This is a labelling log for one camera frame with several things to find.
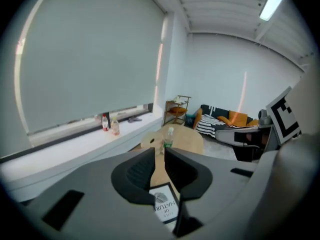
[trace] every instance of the sofa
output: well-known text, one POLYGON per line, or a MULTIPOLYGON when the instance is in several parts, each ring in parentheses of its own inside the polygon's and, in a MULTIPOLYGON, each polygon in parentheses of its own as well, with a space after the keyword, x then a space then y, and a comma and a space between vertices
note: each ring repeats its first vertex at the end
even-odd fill
POLYGON ((203 104, 195 113, 193 129, 215 138, 219 130, 257 125, 258 120, 247 114, 203 104))

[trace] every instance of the floor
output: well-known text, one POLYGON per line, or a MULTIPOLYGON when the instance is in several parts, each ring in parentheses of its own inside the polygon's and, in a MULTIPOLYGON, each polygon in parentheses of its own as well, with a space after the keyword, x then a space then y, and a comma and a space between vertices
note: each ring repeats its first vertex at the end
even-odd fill
POLYGON ((237 160, 234 149, 231 145, 219 142, 211 136, 206 136, 203 134, 201 136, 203 137, 203 154, 205 156, 227 160, 237 160))

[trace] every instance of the orange pillow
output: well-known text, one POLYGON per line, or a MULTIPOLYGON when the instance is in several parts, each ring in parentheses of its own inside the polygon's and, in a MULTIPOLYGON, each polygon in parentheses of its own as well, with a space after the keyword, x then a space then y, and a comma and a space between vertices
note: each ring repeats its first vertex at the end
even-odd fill
POLYGON ((247 114, 238 113, 235 111, 229 110, 229 120, 231 124, 238 127, 246 127, 247 126, 247 114))
POLYGON ((254 119, 251 122, 247 123, 246 126, 258 126, 259 120, 254 119))
POLYGON ((221 115, 221 116, 218 116, 217 119, 218 119, 219 121, 222 121, 222 122, 226 123, 228 126, 231 125, 231 121, 230 121, 229 119, 225 118, 225 117, 222 116, 222 115, 221 115))
POLYGON ((175 107, 170 108, 170 111, 173 112, 173 113, 177 113, 177 112, 178 113, 184 113, 184 112, 187 112, 187 109, 184 108, 184 107, 175 106, 175 107))

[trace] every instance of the ceiling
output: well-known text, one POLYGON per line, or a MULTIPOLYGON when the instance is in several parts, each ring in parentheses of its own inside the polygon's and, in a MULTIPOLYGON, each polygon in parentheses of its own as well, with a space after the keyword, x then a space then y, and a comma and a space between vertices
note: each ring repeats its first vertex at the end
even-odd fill
POLYGON ((269 21, 259 18, 267 0, 155 0, 175 12, 189 33, 231 35, 262 44, 308 68, 317 45, 291 0, 283 0, 269 21))

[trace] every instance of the black slot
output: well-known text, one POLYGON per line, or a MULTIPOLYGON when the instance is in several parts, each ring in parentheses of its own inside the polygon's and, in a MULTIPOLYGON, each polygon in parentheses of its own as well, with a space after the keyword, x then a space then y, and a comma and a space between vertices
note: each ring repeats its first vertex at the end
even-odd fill
POLYGON ((42 220, 56 230, 60 230, 65 224, 84 193, 69 190, 48 212, 42 220))
POLYGON ((254 174, 253 171, 244 170, 244 169, 240 169, 240 168, 233 168, 230 172, 232 172, 234 174, 239 174, 239 175, 242 175, 242 176, 246 176, 248 178, 251 178, 252 174, 254 174))

